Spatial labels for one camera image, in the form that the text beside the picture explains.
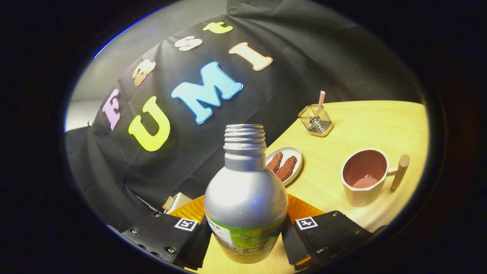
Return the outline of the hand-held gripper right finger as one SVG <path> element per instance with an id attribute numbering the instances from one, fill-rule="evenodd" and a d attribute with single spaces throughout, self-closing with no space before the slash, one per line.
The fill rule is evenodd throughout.
<path id="1" fill-rule="evenodd" d="M 371 233 L 339 210 L 324 213 L 291 194 L 288 201 L 281 235 L 288 262 L 296 271 L 332 264 L 386 228 L 383 225 Z"/>

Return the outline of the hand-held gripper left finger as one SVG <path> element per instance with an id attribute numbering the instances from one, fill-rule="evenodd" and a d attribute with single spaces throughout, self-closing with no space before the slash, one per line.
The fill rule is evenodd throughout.
<path id="1" fill-rule="evenodd" d="M 167 263 L 194 270 L 202 268 L 212 237 L 205 217 L 204 196 L 169 214 L 150 213 L 122 235 Z"/>

